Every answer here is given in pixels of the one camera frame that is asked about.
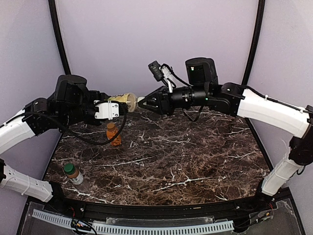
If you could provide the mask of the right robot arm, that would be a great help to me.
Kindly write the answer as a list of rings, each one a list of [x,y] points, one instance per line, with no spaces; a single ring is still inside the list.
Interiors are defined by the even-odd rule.
[[[293,135],[290,153],[260,183],[259,196],[274,196],[301,167],[313,162],[313,108],[293,106],[263,95],[247,85],[220,85],[214,60],[192,58],[185,62],[188,80],[183,87],[172,86],[177,76],[167,65],[154,61],[148,65],[156,81],[164,86],[138,99],[138,106],[159,115],[172,115],[175,109],[209,107],[233,117],[267,123]]]

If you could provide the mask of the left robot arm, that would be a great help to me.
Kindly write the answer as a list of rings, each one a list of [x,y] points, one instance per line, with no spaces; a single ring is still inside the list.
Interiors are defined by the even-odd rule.
[[[87,80],[61,75],[49,98],[37,98],[0,126],[0,152],[50,129],[68,131],[79,122],[100,125],[120,115],[120,105],[105,93],[89,90]],[[0,162],[0,186],[49,203],[63,197],[58,183],[36,180]]]

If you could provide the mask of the yellow tea bottle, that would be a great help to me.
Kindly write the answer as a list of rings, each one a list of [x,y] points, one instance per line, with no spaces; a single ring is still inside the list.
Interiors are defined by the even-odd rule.
[[[134,93],[125,93],[108,98],[110,101],[118,101],[127,105],[128,112],[132,113],[137,108],[137,97]]]

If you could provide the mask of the orange juice bottle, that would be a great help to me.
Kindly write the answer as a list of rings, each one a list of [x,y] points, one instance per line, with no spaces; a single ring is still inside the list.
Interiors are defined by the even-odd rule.
[[[121,136],[118,135],[116,138],[114,136],[118,133],[119,129],[116,127],[116,125],[113,122],[110,122],[107,124],[107,131],[106,135],[108,140],[111,141],[112,146],[119,146],[121,145]]]

